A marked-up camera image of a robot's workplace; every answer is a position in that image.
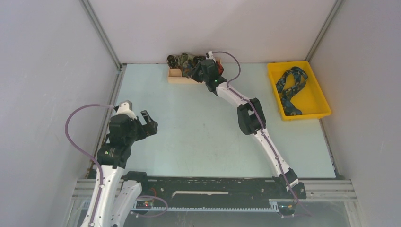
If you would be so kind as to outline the brown green patterned tie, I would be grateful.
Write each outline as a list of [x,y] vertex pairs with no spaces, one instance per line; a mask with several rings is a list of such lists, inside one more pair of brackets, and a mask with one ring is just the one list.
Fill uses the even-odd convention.
[[186,78],[191,78],[193,75],[194,68],[183,68],[182,76]]

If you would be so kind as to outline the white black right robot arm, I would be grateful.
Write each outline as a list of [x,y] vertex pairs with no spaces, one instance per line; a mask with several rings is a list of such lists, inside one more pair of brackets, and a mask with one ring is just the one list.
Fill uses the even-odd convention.
[[197,63],[188,75],[199,83],[205,83],[209,92],[223,98],[236,108],[241,132],[253,136],[271,162],[276,194],[282,198],[291,195],[294,187],[299,184],[299,178],[274,145],[266,127],[260,101],[257,98],[249,99],[230,86],[222,77],[222,66],[216,60],[205,59]]

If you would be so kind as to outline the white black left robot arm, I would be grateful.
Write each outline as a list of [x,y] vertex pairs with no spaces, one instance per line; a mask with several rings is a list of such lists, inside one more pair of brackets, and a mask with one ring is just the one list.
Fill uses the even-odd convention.
[[148,194],[149,183],[137,179],[126,180],[122,192],[116,195],[133,143],[157,133],[158,123],[146,110],[141,115],[145,124],[130,109],[119,108],[111,117],[106,142],[97,154],[100,167],[83,227],[122,227],[135,199]]

